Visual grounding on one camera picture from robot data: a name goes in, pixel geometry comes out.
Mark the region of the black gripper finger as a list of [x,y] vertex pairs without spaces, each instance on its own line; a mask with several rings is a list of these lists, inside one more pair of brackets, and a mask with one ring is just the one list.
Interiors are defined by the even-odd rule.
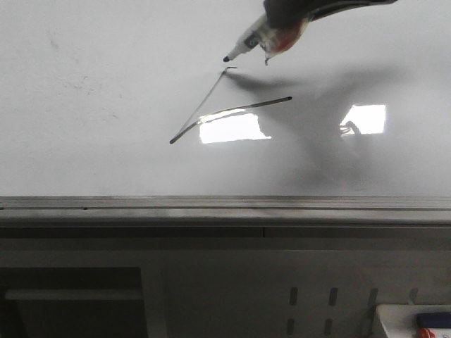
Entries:
[[288,27],[299,20],[319,20],[356,8],[385,6],[396,0],[283,0],[264,1],[268,23],[273,28]]

